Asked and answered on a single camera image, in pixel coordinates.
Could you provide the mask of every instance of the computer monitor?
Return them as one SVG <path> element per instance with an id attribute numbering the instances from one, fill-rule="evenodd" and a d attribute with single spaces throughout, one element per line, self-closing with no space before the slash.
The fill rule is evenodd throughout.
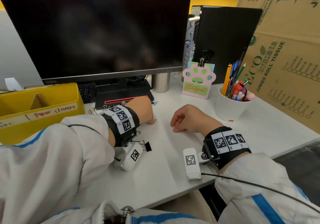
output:
<path id="1" fill-rule="evenodd" d="M 190 0 L 1 1 L 44 84 L 182 69 Z"/>

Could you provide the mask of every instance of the computer tower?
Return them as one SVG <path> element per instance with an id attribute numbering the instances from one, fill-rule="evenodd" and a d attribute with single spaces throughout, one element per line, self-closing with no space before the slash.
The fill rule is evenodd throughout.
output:
<path id="1" fill-rule="evenodd" d="M 239 60 L 240 67 L 261 13 L 262 9 L 256 8 L 192 6 L 186 28 L 183 69 L 189 61 L 206 60 L 206 52 L 213 50 L 214 56 L 209 62 L 215 65 L 214 84 L 223 83 L 228 64 Z"/>

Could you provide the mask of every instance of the monitor base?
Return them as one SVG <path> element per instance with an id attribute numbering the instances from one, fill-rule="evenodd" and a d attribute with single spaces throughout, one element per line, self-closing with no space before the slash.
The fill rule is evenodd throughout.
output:
<path id="1" fill-rule="evenodd" d="M 127 83 L 125 77 L 118 78 L 118 84 L 97 86 L 96 109 L 103 109 L 105 106 L 119 105 L 122 101 L 147 96 L 151 101 L 154 100 L 150 92 L 150 84 L 147 80 L 137 83 Z"/>

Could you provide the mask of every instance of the hand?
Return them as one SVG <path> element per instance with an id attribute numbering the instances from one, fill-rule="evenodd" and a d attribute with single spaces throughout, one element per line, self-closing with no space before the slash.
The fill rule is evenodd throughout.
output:
<path id="1" fill-rule="evenodd" d="M 174 113 L 170 125 L 174 126 L 173 132 L 178 133 L 188 130 L 196 133 L 200 132 L 203 137 L 206 137 L 210 131 L 223 126 L 222 123 L 190 104 L 183 106 Z"/>
<path id="2" fill-rule="evenodd" d="M 152 104 L 148 97 L 137 97 L 126 104 L 136 112 L 140 124 L 148 122 L 150 125 L 155 123 L 153 119 Z"/>

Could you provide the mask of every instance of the white wall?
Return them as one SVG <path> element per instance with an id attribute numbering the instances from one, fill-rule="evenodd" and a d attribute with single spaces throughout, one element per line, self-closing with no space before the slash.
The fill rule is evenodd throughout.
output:
<path id="1" fill-rule="evenodd" d="M 6 89 L 8 77 L 22 87 L 43 84 L 7 12 L 0 9 L 0 89 Z"/>

